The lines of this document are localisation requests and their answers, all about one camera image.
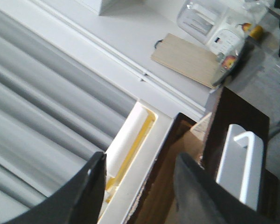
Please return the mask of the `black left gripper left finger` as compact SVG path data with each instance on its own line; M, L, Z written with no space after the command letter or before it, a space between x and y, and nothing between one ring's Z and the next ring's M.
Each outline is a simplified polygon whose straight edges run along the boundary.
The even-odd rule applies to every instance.
M0 224L95 224L105 193L106 155L96 152L50 196L0 165Z

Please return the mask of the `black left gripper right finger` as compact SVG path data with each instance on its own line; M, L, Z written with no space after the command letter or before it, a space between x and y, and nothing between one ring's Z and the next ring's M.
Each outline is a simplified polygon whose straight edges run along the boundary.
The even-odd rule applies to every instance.
M280 224L280 182L269 171L259 212L218 185L188 153L176 158L174 192L181 224Z

